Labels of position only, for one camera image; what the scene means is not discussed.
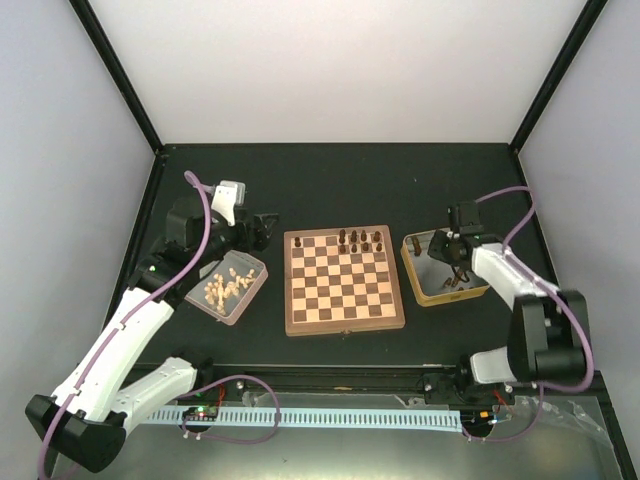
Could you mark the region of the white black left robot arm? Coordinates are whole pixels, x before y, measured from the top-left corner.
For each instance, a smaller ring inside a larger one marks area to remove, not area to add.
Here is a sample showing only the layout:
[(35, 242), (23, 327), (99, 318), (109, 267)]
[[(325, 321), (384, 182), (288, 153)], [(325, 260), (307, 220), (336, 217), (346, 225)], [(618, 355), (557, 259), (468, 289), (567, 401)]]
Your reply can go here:
[(130, 277), (119, 306), (73, 372), (50, 395), (36, 394), (25, 414), (41, 440), (38, 476), (56, 452), (97, 473), (127, 436), (171, 400), (202, 399), (222, 386), (211, 358), (181, 348), (130, 385), (127, 375), (188, 294), (230, 252), (267, 248), (276, 213), (251, 214), (241, 202), (206, 195), (176, 201), (165, 230)]

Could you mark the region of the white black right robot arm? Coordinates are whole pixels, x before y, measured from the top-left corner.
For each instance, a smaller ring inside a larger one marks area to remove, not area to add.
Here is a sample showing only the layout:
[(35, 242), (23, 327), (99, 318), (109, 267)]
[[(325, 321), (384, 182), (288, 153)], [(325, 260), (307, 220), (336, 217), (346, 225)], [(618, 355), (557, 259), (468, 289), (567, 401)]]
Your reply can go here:
[(491, 384), (534, 384), (579, 393), (592, 383), (593, 351), (586, 334), (585, 297), (536, 274), (508, 246), (485, 231), (476, 201), (448, 208), (449, 227), (437, 230), (428, 255), (484, 280), (511, 311), (506, 345), (469, 356), (454, 379), (457, 396), (476, 403)]

